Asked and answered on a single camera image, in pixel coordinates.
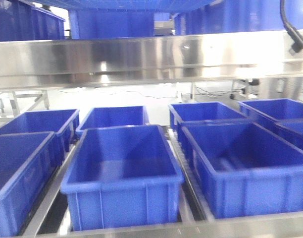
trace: upper shelf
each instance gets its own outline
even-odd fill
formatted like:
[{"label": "upper shelf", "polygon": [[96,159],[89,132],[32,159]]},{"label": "upper shelf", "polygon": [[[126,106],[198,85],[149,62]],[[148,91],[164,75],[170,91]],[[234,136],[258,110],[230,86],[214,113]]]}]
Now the upper shelf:
[{"label": "upper shelf", "polygon": [[192,11],[213,0],[31,0],[68,10],[96,8],[101,10],[183,12]]},{"label": "upper shelf", "polygon": [[303,76],[291,44],[285,31],[0,42],[0,91]]}]

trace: blue plastic crate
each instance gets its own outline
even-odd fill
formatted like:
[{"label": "blue plastic crate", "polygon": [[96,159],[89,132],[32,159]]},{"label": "blue plastic crate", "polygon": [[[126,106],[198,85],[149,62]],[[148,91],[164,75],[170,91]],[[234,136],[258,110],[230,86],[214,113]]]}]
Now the blue plastic crate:
[{"label": "blue plastic crate", "polygon": [[63,22],[26,1],[0,0],[0,41],[64,39]]},{"label": "blue plastic crate", "polygon": [[54,171],[53,132],[0,135],[0,237],[18,234]]},{"label": "blue plastic crate", "polygon": [[151,37],[154,35],[152,12],[71,10],[69,19],[73,39]]},{"label": "blue plastic crate", "polygon": [[68,10],[94,8],[121,11],[183,12],[197,9],[212,1],[213,0],[37,0],[35,2]]},{"label": "blue plastic crate", "polygon": [[35,40],[64,40],[64,19],[41,9],[32,9]]},{"label": "blue plastic crate", "polygon": [[88,128],[118,125],[144,125],[149,123],[146,107],[92,108],[76,129],[80,138]]},{"label": "blue plastic crate", "polygon": [[303,150],[303,119],[275,124],[278,135]]},{"label": "blue plastic crate", "polygon": [[216,218],[303,211],[303,151],[255,123],[183,127]]},{"label": "blue plastic crate", "polygon": [[303,119],[303,103],[291,99],[251,100],[239,104],[241,112],[275,133],[276,122]]},{"label": "blue plastic crate", "polygon": [[61,165],[65,152],[69,152],[69,143],[75,139],[74,131],[79,125],[79,110],[47,110],[25,112],[0,127],[0,135],[53,131],[55,158],[52,164]]},{"label": "blue plastic crate", "polygon": [[243,113],[221,102],[171,104],[169,111],[170,127],[177,131],[178,140],[191,168],[193,167],[191,145],[182,132],[182,126],[251,121]]},{"label": "blue plastic crate", "polygon": [[87,129],[63,178],[75,231],[175,222],[183,175],[161,126]]},{"label": "blue plastic crate", "polygon": [[34,40],[32,6],[17,0],[0,0],[0,41]]},{"label": "blue plastic crate", "polygon": [[[219,0],[189,14],[184,24],[176,24],[177,35],[284,30],[280,0]],[[286,0],[286,14],[297,29],[303,29],[303,0]]]}]

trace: blue crate on shelf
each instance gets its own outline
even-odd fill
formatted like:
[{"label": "blue crate on shelf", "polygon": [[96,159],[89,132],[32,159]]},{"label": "blue crate on shelf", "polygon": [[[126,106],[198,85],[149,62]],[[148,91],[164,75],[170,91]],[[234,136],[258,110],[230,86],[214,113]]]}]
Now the blue crate on shelf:
[{"label": "blue crate on shelf", "polygon": [[64,19],[50,11],[32,9],[35,40],[64,40]]},{"label": "blue crate on shelf", "polygon": [[13,133],[29,133],[40,131],[55,132],[54,153],[52,164],[60,166],[69,152],[69,143],[75,136],[75,129],[79,125],[79,110],[47,110],[25,112],[0,127],[0,135]]},{"label": "blue crate on shelf", "polygon": [[154,35],[152,12],[70,10],[73,39],[151,37]]},{"label": "blue crate on shelf", "polygon": [[110,127],[118,125],[144,125],[149,123],[146,107],[92,108],[76,129],[80,138],[89,128]]},{"label": "blue crate on shelf", "polygon": [[[280,0],[221,0],[175,17],[177,35],[284,30]],[[286,14],[303,29],[303,0],[286,0]]]},{"label": "blue crate on shelf", "polygon": [[303,119],[275,124],[279,136],[303,150]]},{"label": "blue crate on shelf", "polygon": [[216,218],[303,211],[303,151],[256,123],[183,127]]},{"label": "blue crate on shelf", "polygon": [[54,167],[53,132],[0,135],[0,237],[19,233]]},{"label": "blue crate on shelf", "polygon": [[63,22],[26,1],[0,0],[0,41],[64,39]]},{"label": "blue crate on shelf", "polygon": [[175,222],[183,175],[161,126],[86,129],[63,178],[74,231]]},{"label": "blue crate on shelf", "polygon": [[178,103],[169,105],[170,127],[177,132],[182,150],[193,167],[192,150],[189,141],[182,132],[185,125],[221,124],[251,121],[243,113],[238,112],[221,102]]},{"label": "blue crate on shelf", "polygon": [[68,10],[95,8],[120,11],[183,12],[197,9],[212,1],[213,0],[37,0],[35,2]]},{"label": "blue crate on shelf", "polygon": [[34,40],[32,6],[17,0],[0,0],[0,41]]},{"label": "blue crate on shelf", "polygon": [[303,119],[303,103],[291,99],[251,100],[239,104],[241,112],[275,133],[275,123]]}]

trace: crate rim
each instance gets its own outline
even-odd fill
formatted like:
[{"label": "crate rim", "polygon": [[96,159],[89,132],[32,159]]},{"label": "crate rim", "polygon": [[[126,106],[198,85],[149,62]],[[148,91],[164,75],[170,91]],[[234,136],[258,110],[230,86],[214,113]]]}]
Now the crate rim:
[{"label": "crate rim", "polygon": [[40,110],[40,111],[29,111],[29,112],[24,112],[24,113],[21,113],[19,115],[17,115],[16,117],[14,117],[12,120],[8,121],[7,123],[5,123],[3,126],[1,126],[0,128],[4,127],[4,126],[7,126],[9,123],[11,123],[13,120],[19,118],[19,117],[22,117],[24,116],[25,114],[30,114],[30,113],[43,113],[43,112],[58,112],[58,111],[75,111],[70,117],[69,119],[60,127],[60,129],[58,131],[54,131],[54,133],[56,134],[56,136],[61,136],[66,127],[69,126],[69,124],[78,116],[79,112],[80,112],[80,109],[64,109],[64,110]]},{"label": "crate rim", "polygon": [[303,119],[281,120],[281,121],[275,123],[275,127],[279,128],[281,130],[284,130],[286,132],[293,132],[296,134],[296,136],[303,138],[303,133],[301,131],[297,131],[286,125],[286,124],[290,124],[290,123],[303,124]]},{"label": "crate rim", "polygon": [[[174,169],[173,175],[168,176],[157,176],[155,177],[140,177],[140,178],[129,178],[129,179],[122,179],[119,181],[113,181],[113,182],[102,182],[102,181],[89,181],[89,182],[69,182],[70,175],[72,173],[72,170],[78,160],[77,155],[79,154],[82,146],[82,142],[85,140],[88,131],[98,131],[98,130],[115,130],[119,128],[133,128],[133,127],[149,127],[154,128],[154,130],[157,131],[161,137],[162,142],[164,143],[165,149],[168,153],[169,159],[171,161],[171,164]],[[112,191],[112,190],[122,190],[122,189],[129,189],[129,188],[142,188],[146,187],[146,184],[148,183],[149,186],[157,186],[160,184],[168,184],[168,183],[181,183],[184,181],[183,174],[180,170],[180,167],[178,165],[178,162],[176,158],[174,157],[169,144],[164,136],[164,133],[162,133],[162,127],[160,125],[126,125],[126,126],[112,126],[112,127],[103,127],[103,128],[89,128],[85,129],[80,142],[78,144],[78,147],[75,150],[74,156],[72,158],[72,162],[67,169],[67,172],[61,182],[60,191],[64,194],[71,194],[71,193],[79,193],[79,192],[90,192],[90,191]]]},{"label": "crate rim", "polygon": [[14,182],[22,176],[23,171],[27,169],[27,167],[32,163],[33,159],[41,153],[41,149],[51,143],[51,140],[54,138],[55,133],[53,131],[47,132],[33,132],[33,133],[16,133],[16,134],[3,134],[0,137],[20,137],[20,136],[31,136],[33,137],[36,134],[44,134],[47,135],[42,142],[35,148],[35,150],[28,156],[25,162],[17,169],[17,171],[10,177],[10,179],[4,184],[4,186],[0,189],[0,201],[5,199],[10,193],[11,189],[14,187]]},{"label": "crate rim", "polygon": [[278,121],[291,121],[291,120],[296,120],[296,119],[276,119],[248,104],[246,104],[247,102],[260,102],[260,101],[263,101],[263,102],[269,102],[269,101],[291,101],[291,102],[295,102],[295,103],[300,103],[300,104],[303,104],[301,102],[298,102],[296,100],[292,100],[292,99],[289,99],[289,98],[278,98],[278,99],[261,99],[261,100],[245,100],[245,101],[238,101],[238,104],[244,108],[248,108],[248,109],[251,109],[253,110],[254,112],[260,114],[261,116],[265,117],[265,118],[268,118],[268,119],[271,119],[273,122],[278,122]]},{"label": "crate rim", "polygon": [[[242,118],[230,118],[230,119],[204,119],[204,120],[182,120],[182,118],[180,117],[180,115],[177,113],[176,109],[174,108],[175,105],[195,105],[195,104],[220,104],[222,106],[227,107],[228,109],[240,114],[242,116]],[[248,119],[248,117],[240,112],[235,110],[234,108],[229,107],[228,105],[226,105],[225,103],[219,102],[219,101],[212,101],[212,102],[193,102],[193,103],[172,103],[168,105],[169,110],[174,114],[174,116],[177,118],[177,121],[180,124],[184,124],[184,123],[199,123],[199,122],[213,122],[213,121],[230,121],[230,120],[240,120],[240,119]]]},{"label": "crate rim", "polygon": [[96,107],[96,108],[91,108],[87,115],[84,117],[84,119],[82,120],[82,122],[80,122],[80,124],[78,125],[78,127],[76,128],[76,133],[78,135],[81,135],[82,133],[84,133],[84,131],[87,129],[82,129],[82,127],[84,126],[84,124],[86,123],[86,121],[89,119],[91,113],[97,109],[114,109],[114,108],[142,108],[143,111],[145,110],[146,111],[146,106],[122,106],[122,107]]}]

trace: black cable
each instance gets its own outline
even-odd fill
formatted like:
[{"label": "black cable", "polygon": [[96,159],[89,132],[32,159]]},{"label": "black cable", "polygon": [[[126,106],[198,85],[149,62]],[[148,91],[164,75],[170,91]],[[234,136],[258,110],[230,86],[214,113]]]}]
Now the black cable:
[{"label": "black cable", "polygon": [[280,17],[287,30],[288,35],[294,40],[291,48],[299,53],[303,49],[303,36],[300,32],[287,20],[285,11],[285,0],[280,0]]}]

